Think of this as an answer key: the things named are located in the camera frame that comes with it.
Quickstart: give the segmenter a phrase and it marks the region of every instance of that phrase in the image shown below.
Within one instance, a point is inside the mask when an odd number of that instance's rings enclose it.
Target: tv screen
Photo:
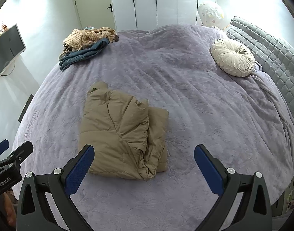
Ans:
[[[5,67],[25,48],[17,25],[0,35],[0,75]]]

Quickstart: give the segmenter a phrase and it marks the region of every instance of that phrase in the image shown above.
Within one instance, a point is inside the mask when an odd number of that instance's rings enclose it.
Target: cream round cushion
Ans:
[[[217,65],[233,76],[248,76],[255,67],[252,52],[236,40],[229,38],[216,40],[211,46],[211,54]]]

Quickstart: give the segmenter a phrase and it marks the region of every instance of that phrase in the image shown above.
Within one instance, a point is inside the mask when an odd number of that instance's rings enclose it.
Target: pile of clothes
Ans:
[[[147,181],[166,171],[167,121],[166,109],[95,83],[87,94],[79,140],[79,151],[85,144],[95,149],[89,172]]]
[[[59,56],[60,69],[65,70],[75,62],[89,59],[100,53],[110,42],[118,40],[119,37],[112,28],[75,29],[63,40],[64,48]]]

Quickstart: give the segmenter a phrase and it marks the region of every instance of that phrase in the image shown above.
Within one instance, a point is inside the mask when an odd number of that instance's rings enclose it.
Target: bed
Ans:
[[[88,173],[71,198],[94,230],[194,230],[217,199],[194,161],[198,144],[239,173],[262,172],[274,203],[294,174],[294,118],[273,80],[260,71],[246,78],[223,72],[209,51],[227,37],[216,29],[169,25],[119,37],[96,58],[64,72],[57,65],[46,77],[13,144],[34,145],[21,174],[51,173],[77,154],[86,93],[101,80],[169,111],[169,156],[168,171],[147,182]]]

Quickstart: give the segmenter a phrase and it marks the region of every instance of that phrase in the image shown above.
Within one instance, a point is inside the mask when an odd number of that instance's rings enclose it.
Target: beige puffer jacket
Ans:
[[[95,149],[89,172],[149,180],[167,170],[165,146],[168,111],[149,107],[148,100],[95,83],[87,94],[79,150]]]

